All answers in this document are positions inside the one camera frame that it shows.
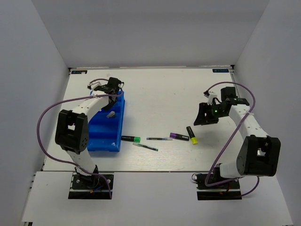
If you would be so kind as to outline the grey white eraser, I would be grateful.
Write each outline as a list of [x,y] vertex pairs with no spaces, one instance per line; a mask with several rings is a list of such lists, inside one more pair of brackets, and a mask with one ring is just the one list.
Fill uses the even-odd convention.
[[106,116],[107,118],[114,118],[116,117],[116,113],[114,111],[111,111],[109,114]]

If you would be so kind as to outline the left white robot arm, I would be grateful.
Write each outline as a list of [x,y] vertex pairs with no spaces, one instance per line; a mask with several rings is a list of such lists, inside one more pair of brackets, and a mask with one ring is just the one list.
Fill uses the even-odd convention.
[[88,123],[97,113],[110,110],[123,94],[124,82],[113,77],[106,81],[106,84],[101,79],[89,82],[90,96],[75,108],[60,111],[55,132],[55,143],[71,157],[77,174],[83,176],[83,182],[90,188],[99,184],[99,176],[87,149]]

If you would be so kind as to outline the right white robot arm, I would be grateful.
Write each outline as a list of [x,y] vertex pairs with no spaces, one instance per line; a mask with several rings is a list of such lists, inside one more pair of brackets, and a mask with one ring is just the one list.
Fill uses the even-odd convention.
[[222,188],[229,181],[245,176],[273,177],[277,171],[281,142],[262,129],[252,114],[254,106],[245,98],[239,98],[234,87],[222,88],[218,103],[214,92],[207,90],[204,95],[208,101],[199,104],[194,125],[217,124],[222,117],[233,120],[236,128],[221,153],[225,152],[237,133],[243,139],[238,155],[232,162],[218,163],[221,155],[217,156],[205,178],[205,185]]

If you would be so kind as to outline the yellow cap highlighter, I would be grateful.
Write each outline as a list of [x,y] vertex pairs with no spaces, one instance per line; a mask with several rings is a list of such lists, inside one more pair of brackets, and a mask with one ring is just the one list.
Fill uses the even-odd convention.
[[197,144],[198,144],[198,141],[197,141],[197,139],[196,139],[196,137],[195,137],[195,134],[194,134],[192,128],[191,128],[190,126],[187,126],[187,127],[186,127],[186,130],[187,130],[187,132],[188,132],[188,134],[189,134],[189,137],[190,137],[190,140],[191,140],[192,144],[193,144],[193,145],[197,145]]

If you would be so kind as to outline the blue plastic divided tray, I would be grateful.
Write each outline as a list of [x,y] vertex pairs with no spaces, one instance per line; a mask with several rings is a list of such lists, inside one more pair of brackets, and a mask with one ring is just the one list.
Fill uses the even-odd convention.
[[[107,118],[111,111],[116,113],[116,117]],[[99,111],[88,124],[89,143],[87,146],[90,152],[119,152],[121,145],[121,135],[123,118],[125,111],[124,96],[118,97],[116,104],[108,111]]]

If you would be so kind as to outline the purple cap highlighter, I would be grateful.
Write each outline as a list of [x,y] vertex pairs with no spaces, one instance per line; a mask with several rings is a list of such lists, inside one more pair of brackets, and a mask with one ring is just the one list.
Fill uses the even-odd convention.
[[190,137],[186,135],[181,135],[177,133],[170,133],[170,138],[172,139],[177,139],[177,140],[182,140],[182,141],[189,141]]

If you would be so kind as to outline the blue ink refill pen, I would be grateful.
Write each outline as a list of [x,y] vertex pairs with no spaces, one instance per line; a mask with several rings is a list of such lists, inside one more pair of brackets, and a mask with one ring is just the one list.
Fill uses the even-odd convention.
[[157,141],[171,141],[170,137],[147,137],[146,140],[157,140]]

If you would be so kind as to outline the green cap highlighter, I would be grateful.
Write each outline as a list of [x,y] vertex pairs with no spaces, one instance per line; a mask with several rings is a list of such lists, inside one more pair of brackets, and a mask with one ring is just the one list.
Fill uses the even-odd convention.
[[127,142],[134,142],[134,143],[140,143],[141,138],[140,137],[135,137],[135,136],[121,136],[122,141],[127,141]]

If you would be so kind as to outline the green refill pen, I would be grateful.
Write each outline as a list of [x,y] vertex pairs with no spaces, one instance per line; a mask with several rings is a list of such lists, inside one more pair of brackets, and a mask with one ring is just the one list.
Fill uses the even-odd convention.
[[151,147],[151,146],[148,146],[148,145],[144,145],[144,144],[141,144],[141,143],[133,142],[133,145],[134,145],[134,146],[137,146],[137,147],[142,147],[142,148],[146,148],[146,149],[149,149],[149,150],[153,150],[153,151],[158,152],[158,149],[157,149],[157,148]]

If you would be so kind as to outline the left corner label sticker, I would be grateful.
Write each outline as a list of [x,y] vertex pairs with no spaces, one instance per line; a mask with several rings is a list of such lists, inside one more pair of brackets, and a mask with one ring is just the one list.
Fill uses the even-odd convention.
[[87,70],[74,70],[71,74],[87,74]]

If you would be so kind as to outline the corner label sticker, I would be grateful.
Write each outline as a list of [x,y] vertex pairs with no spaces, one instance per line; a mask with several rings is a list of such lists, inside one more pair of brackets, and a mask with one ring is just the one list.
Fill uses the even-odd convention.
[[222,69],[222,68],[217,68],[217,69],[212,69],[213,73],[229,73],[228,69]]
[[71,74],[87,74],[87,70],[74,70]]

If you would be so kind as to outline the right corner label sticker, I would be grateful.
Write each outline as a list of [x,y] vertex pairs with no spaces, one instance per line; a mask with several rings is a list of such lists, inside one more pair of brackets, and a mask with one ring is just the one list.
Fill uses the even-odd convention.
[[222,68],[217,68],[217,69],[212,69],[213,73],[229,73],[228,69],[222,69]]

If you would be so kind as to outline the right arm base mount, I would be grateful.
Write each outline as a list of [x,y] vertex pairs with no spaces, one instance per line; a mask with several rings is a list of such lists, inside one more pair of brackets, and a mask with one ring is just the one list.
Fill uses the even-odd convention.
[[194,173],[191,176],[192,182],[197,185],[198,201],[242,200],[240,184],[238,181],[230,181],[215,186],[206,186],[205,178],[206,173]]

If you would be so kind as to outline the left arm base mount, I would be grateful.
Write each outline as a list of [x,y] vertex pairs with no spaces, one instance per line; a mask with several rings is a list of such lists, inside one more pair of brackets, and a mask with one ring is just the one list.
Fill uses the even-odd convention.
[[103,178],[87,182],[78,174],[73,174],[68,194],[69,200],[110,200],[107,183]]

